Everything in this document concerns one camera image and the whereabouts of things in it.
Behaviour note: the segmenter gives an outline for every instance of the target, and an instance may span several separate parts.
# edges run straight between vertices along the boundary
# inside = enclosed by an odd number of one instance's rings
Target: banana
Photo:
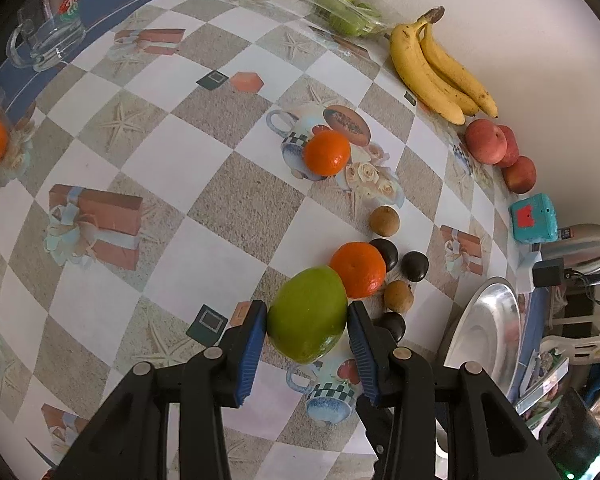
[[[460,63],[452,58],[433,39],[430,23],[424,26],[424,37],[420,40],[422,53],[429,64],[450,79],[454,85],[467,94],[489,117],[498,116],[498,107],[487,89]]]
[[[448,78],[446,75],[444,75],[444,74],[443,74],[442,72],[440,72],[439,70],[436,70],[436,69],[435,69],[434,67],[432,67],[432,66],[431,66],[431,69],[433,70],[433,72],[435,72],[435,73],[436,73],[436,75],[437,75],[437,76],[438,76],[440,79],[442,79],[442,81],[444,81],[444,82],[445,82],[446,84],[448,84],[449,86],[452,86],[452,87],[453,87],[453,88],[455,88],[456,90],[459,90],[459,88],[456,86],[456,84],[455,84],[453,81],[451,81],[451,79],[449,79],[449,78]]]
[[[464,124],[461,108],[431,80],[422,63],[424,56],[418,42],[418,33],[426,23],[435,22],[442,16],[440,9],[442,8],[431,9],[414,23],[394,27],[390,38],[391,59],[405,85],[429,108],[453,124]]]
[[[442,77],[440,77],[435,70],[429,65],[424,55],[421,54],[420,51],[420,62],[422,63],[422,69],[427,73],[429,79],[433,81],[433,83],[440,88],[444,94],[453,102],[455,102],[464,115],[468,115],[470,117],[474,117],[475,114],[478,113],[478,105],[471,99],[468,95],[462,93],[457,88],[453,88],[448,82],[446,82]]]

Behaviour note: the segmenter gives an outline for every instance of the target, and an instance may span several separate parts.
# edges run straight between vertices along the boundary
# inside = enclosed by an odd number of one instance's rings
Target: black cable
[[[592,301],[593,303],[597,303],[600,306],[600,301],[597,300],[592,291],[591,291],[591,285],[589,285],[589,282],[587,281],[587,277],[585,274],[579,272],[578,270],[573,270],[571,269],[571,272],[573,274],[576,275],[576,277],[580,280],[582,280],[582,282],[584,283],[584,294],[587,297],[588,300]]]

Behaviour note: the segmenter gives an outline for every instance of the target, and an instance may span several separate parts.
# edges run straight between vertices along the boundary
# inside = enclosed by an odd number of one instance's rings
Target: glass cup
[[[26,0],[18,10],[19,25],[7,43],[7,57],[19,67],[36,72],[62,61],[86,35],[78,0]],[[16,40],[21,34],[29,52],[21,56]]]

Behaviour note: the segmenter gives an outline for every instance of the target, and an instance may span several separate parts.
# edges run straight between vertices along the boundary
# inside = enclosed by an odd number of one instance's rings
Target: blue gripper pad
[[[369,398],[371,404],[376,406],[380,401],[378,366],[371,351],[371,345],[365,335],[365,332],[374,334],[373,330],[374,327],[371,324],[362,301],[352,301],[347,312],[349,346],[356,358],[358,374],[360,375],[364,393]]]
[[[236,377],[235,398],[238,406],[241,406],[253,386],[253,380],[256,377],[256,370],[262,353],[264,336],[267,333],[267,307],[262,301],[253,301],[246,319],[240,329],[247,330],[246,342],[242,350],[242,357],[238,363],[238,373]]]

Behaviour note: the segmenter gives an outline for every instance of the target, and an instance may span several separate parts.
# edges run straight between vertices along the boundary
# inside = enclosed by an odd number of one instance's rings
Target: banana stem
[[[436,23],[442,16],[444,16],[445,7],[434,7],[433,9],[429,9],[422,16],[420,16],[416,22],[411,23],[409,26],[413,27],[416,32],[419,32],[422,27],[427,25],[427,23]],[[390,40],[390,36],[388,34],[384,35],[385,38]]]
[[[439,6],[429,9],[422,16],[418,18],[418,22],[424,19],[427,23],[436,23],[445,15],[445,7]]]

